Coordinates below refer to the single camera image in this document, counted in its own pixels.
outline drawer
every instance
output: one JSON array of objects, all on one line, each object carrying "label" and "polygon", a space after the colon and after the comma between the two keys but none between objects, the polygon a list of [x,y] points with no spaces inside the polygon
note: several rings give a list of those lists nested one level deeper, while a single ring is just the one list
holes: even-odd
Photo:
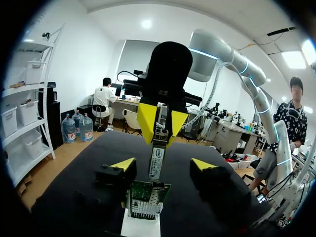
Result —
[{"label": "drawer", "polygon": [[223,137],[228,137],[229,134],[229,129],[224,127],[224,126],[220,126],[217,130],[218,134],[221,134]]},{"label": "drawer", "polygon": [[215,141],[214,141],[214,147],[216,147],[217,149],[221,148],[221,152],[225,153],[227,150],[227,142],[226,142],[226,138],[224,136],[222,136],[221,134],[217,134],[215,137]]}]

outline black hair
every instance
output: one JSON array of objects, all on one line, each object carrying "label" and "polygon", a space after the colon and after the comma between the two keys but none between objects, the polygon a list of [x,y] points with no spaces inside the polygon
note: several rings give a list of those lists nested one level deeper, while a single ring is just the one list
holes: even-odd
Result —
[{"label": "black hair", "polygon": [[104,78],[103,79],[103,85],[104,86],[108,86],[111,83],[112,83],[111,78]]},{"label": "black hair", "polygon": [[291,88],[294,85],[299,86],[302,89],[302,92],[304,91],[302,80],[299,79],[298,77],[292,77],[291,82],[290,82]]}]

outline ceiling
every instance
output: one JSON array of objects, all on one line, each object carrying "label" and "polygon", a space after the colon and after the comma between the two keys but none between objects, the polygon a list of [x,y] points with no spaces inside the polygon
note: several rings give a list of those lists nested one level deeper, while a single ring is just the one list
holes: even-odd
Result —
[{"label": "ceiling", "polygon": [[[304,84],[303,105],[316,101],[316,78],[310,67],[289,69],[281,52],[300,50],[306,38],[299,30],[267,36],[294,27],[271,0],[79,0],[88,13],[118,40],[176,41],[186,46],[193,30],[201,28],[221,37],[260,66],[272,81],[262,87],[278,102],[291,98],[289,81],[293,76]],[[151,19],[144,30],[140,22]],[[248,44],[264,44],[246,47]],[[316,122],[316,108],[309,119]]]}]

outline black table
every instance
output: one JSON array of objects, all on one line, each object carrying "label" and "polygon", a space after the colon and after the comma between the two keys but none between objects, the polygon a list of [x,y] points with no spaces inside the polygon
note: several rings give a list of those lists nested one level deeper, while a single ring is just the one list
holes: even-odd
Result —
[{"label": "black table", "polygon": [[[114,164],[128,158],[137,160],[136,180],[147,181],[151,146],[144,138],[121,132],[106,132],[83,150],[50,184],[32,208],[37,223],[47,232],[80,231],[95,235],[104,230],[120,234],[124,209],[111,192],[94,186],[94,170],[103,164]],[[190,159],[198,158],[213,165],[224,166],[240,190],[248,191],[244,181],[213,148],[173,143],[166,150],[161,181],[171,184],[160,215],[161,236],[214,236],[226,229],[209,205],[203,202],[190,178]],[[82,192],[88,207],[96,198],[111,202],[110,209],[92,212],[74,202],[74,191]],[[252,212],[263,215],[267,207],[251,199]]]}]

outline green circuit board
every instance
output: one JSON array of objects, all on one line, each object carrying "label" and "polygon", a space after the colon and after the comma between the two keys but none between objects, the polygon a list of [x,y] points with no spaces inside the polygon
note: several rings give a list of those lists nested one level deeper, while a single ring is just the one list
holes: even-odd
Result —
[{"label": "green circuit board", "polygon": [[163,202],[171,185],[158,182],[133,181],[127,191],[125,206],[134,218],[155,220],[163,209]]}]

